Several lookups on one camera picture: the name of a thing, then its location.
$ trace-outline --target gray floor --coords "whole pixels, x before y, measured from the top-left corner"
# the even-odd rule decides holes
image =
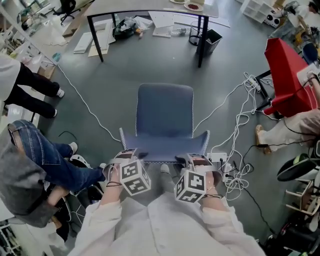
[[[259,24],[240,12],[240,4],[234,0],[220,0],[220,16],[227,18],[231,29],[219,25],[209,26],[223,36],[213,54],[204,59],[202,68],[198,68],[196,47],[188,42],[187,37],[171,39],[153,37],[153,28],[142,39],[137,36],[113,43],[104,62],[98,56],[73,54],[83,32],[89,31],[85,23],[74,35],[67,46],[59,65],[74,86],[82,94],[91,111],[100,119],[116,138],[120,138],[119,127],[134,133],[137,92],[142,83],[173,83],[188,85],[194,89],[194,123],[206,117],[221,104],[225,96],[244,80],[243,72],[259,75],[269,69],[264,56],[266,40],[273,29],[266,24]],[[46,136],[55,142],[70,143],[73,139],[68,133],[58,137],[63,131],[72,132],[77,137],[79,154],[83,155],[92,166],[108,162],[109,158],[122,150],[119,142],[99,127],[75,90],[69,85],[64,75],[57,70],[53,80],[65,90],[64,98],[47,99],[56,105],[58,115],[55,119],[42,119],[39,127]],[[236,115],[247,98],[243,87],[237,89],[225,105],[216,111],[195,132],[199,135],[204,130],[211,131],[208,145],[220,144],[234,130]],[[252,101],[245,110],[253,108]],[[236,149],[244,154],[255,143],[255,126],[262,124],[266,129],[275,125],[275,121],[261,114],[250,117],[250,121],[240,128]],[[219,148],[230,152],[231,142]],[[278,182],[276,174],[284,162],[303,151],[300,145],[290,145],[271,155],[264,155],[256,148],[251,149],[246,161],[254,166],[254,172],[246,176],[248,190],[260,204],[265,219],[271,227],[279,230],[288,215],[284,206],[284,196],[291,182]],[[234,156],[238,164],[240,158]],[[264,241],[270,234],[263,223],[259,209],[248,194],[229,203],[236,209],[244,230],[257,239]]]

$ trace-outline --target red chair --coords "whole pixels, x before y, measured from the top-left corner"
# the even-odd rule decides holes
[[[270,67],[275,98],[271,100],[271,107],[263,112],[270,115],[278,111],[291,117],[315,109],[314,92],[309,86],[303,89],[297,78],[297,72],[308,66],[298,53],[281,39],[270,38],[264,54]]]

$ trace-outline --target gray shirt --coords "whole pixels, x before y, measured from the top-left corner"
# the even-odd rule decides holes
[[[21,221],[38,228],[58,211],[43,195],[46,172],[11,141],[7,128],[0,134],[0,198]]]

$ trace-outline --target white tabletop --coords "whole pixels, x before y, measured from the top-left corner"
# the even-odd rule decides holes
[[[176,11],[218,18],[219,10],[216,1],[205,0],[203,11],[191,11],[186,9],[183,4],[173,3],[169,0],[95,0],[84,15],[93,16],[134,11]]]

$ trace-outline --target trash can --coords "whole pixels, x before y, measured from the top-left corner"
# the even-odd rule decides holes
[[[210,29],[206,33],[206,41],[204,44],[204,53],[203,56],[207,56],[212,54],[214,49],[217,47],[219,44],[220,40],[222,39],[222,36],[215,32],[214,30]],[[196,48],[196,52],[199,54],[200,53],[200,48],[201,48],[201,42],[202,42],[202,34],[200,35],[200,41],[199,44]]]

